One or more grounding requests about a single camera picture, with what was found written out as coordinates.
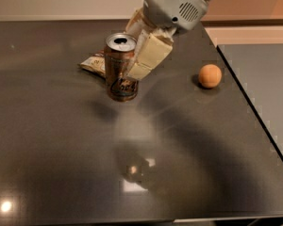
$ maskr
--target small orange ball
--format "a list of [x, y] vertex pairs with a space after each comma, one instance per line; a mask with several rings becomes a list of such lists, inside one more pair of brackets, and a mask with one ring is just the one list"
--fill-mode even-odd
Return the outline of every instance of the small orange ball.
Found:
[[222, 78], [221, 70], [214, 64], [208, 64], [201, 68], [198, 80], [207, 89], [215, 88], [219, 85]]

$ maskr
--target speaker grille vent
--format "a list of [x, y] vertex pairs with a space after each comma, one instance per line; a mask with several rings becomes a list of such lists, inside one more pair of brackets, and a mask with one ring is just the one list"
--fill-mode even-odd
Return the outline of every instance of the speaker grille vent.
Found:
[[180, 5], [179, 14], [185, 20], [191, 22], [198, 17], [198, 10], [193, 4], [185, 3]]

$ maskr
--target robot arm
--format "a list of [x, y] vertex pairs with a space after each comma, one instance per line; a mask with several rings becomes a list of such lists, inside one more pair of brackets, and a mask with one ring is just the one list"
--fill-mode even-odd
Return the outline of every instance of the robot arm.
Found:
[[127, 77], [142, 80], [168, 56], [173, 34], [193, 29], [206, 14], [209, 0], [144, 0], [125, 32], [138, 40]]

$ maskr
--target can lid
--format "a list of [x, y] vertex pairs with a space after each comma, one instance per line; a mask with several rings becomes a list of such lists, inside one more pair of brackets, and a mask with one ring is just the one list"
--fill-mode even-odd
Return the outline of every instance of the can lid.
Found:
[[128, 52], [135, 49], [136, 40], [128, 34], [117, 33], [107, 37], [106, 44], [113, 50]]

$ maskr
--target brown can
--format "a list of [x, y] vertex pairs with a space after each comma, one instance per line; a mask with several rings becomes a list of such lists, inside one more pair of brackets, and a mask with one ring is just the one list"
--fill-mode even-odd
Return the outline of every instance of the brown can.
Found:
[[134, 56], [136, 40], [127, 34], [110, 35], [104, 49], [106, 87], [108, 96], [118, 102], [134, 99], [138, 93], [139, 81], [128, 80], [125, 72]]

